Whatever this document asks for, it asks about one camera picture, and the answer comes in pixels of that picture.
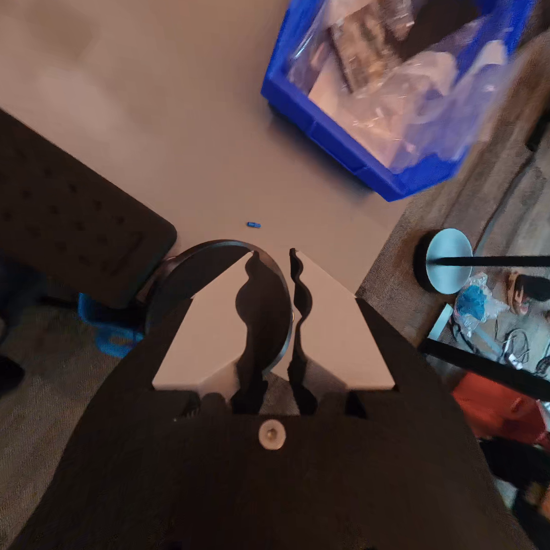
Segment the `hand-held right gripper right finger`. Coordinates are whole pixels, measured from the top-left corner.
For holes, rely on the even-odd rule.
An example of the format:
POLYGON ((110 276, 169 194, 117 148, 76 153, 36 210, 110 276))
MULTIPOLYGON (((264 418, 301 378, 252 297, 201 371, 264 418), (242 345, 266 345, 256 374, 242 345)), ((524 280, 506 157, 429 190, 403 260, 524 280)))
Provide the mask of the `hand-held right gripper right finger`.
POLYGON ((299 313, 289 383, 301 415, 314 415, 326 397, 365 415, 358 393, 391 391, 395 381, 355 295, 306 254, 291 249, 293 305, 299 313))

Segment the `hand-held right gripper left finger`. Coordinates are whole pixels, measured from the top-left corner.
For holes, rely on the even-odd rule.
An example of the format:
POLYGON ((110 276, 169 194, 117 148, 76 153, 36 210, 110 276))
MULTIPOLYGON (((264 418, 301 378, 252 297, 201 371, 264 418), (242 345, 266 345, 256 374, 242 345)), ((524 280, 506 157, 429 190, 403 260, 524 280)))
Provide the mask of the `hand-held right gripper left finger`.
POLYGON ((197 415, 215 394, 234 411, 256 413, 264 398, 258 367, 258 252, 248 252, 191 299, 152 380, 157 391, 188 394, 184 415, 197 415))

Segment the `blue plastic bin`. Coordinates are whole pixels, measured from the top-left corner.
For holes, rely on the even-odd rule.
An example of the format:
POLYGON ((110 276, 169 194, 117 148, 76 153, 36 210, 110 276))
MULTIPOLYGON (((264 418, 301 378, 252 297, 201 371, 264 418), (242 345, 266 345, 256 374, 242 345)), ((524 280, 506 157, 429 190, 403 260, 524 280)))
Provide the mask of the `blue plastic bin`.
MULTIPOLYGON (((473 65, 475 55, 481 53, 489 38, 497 36, 499 22, 507 22, 505 50, 507 54, 514 54, 536 1, 474 1, 474 4, 482 15, 494 17, 495 21, 483 22, 473 43, 458 55, 459 76, 473 65)), ((430 154, 402 174, 394 175, 287 79, 290 57, 306 37, 316 16, 320 15, 322 5, 323 1, 290 1, 265 73, 262 96, 308 139, 387 201, 413 196, 456 176, 471 151, 471 145, 465 146, 457 160, 444 161, 436 154, 430 154)))

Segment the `blue plastic object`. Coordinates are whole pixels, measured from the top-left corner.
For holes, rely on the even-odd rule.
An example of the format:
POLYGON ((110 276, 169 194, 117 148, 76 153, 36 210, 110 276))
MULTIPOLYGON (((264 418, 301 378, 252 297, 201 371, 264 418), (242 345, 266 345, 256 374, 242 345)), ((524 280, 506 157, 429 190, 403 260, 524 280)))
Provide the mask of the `blue plastic object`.
POLYGON ((114 309, 79 293, 78 315, 81 321, 94 327, 99 351, 111 357, 126 357, 144 338, 146 307, 137 301, 123 309, 114 309))

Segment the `round stand foot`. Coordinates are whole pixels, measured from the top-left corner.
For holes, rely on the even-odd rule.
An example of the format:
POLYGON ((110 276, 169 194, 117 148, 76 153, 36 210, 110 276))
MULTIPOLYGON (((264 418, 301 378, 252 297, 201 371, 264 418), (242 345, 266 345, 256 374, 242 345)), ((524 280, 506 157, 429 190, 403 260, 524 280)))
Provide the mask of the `round stand foot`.
POLYGON ((549 256, 474 256, 468 237, 458 229, 447 228, 421 237, 412 267, 425 291, 452 295, 466 284, 474 267, 549 267, 549 256))

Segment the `clear bag with blue cloth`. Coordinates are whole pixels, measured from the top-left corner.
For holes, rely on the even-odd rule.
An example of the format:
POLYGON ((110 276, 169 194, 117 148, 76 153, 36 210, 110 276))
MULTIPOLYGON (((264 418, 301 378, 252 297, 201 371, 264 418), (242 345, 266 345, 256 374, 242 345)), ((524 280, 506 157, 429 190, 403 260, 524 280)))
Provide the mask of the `clear bag with blue cloth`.
POLYGON ((501 313, 510 311, 510 307, 496 299, 487 286, 488 275, 485 272, 471 276, 457 294, 452 319, 457 329, 466 338, 471 338, 479 325, 496 320, 501 313))

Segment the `black metal bar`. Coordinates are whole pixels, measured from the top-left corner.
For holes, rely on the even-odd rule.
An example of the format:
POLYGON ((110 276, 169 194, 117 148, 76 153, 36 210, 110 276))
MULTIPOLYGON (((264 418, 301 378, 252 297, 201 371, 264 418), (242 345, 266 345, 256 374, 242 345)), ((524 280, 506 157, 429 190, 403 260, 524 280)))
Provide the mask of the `black metal bar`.
POLYGON ((549 402, 549 382, 524 371, 469 353, 447 343, 425 339, 419 351, 470 371, 541 402, 549 402))

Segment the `red orange object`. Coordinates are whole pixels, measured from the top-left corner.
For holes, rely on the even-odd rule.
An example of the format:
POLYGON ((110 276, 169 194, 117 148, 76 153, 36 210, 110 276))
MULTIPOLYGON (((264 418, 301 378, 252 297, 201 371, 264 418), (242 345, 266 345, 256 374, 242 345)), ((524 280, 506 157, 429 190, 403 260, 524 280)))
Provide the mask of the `red orange object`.
POLYGON ((472 373, 452 396, 478 438, 501 437, 549 452, 549 420, 538 400, 472 373))

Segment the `black perforated pad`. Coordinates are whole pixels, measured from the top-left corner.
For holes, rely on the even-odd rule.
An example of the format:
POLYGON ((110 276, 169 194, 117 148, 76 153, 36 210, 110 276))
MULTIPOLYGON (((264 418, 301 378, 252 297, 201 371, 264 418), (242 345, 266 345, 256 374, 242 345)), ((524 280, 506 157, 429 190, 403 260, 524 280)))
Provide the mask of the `black perforated pad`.
POLYGON ((113 309, 175 244, 173 224, 1 110, 1 252, 113 309))

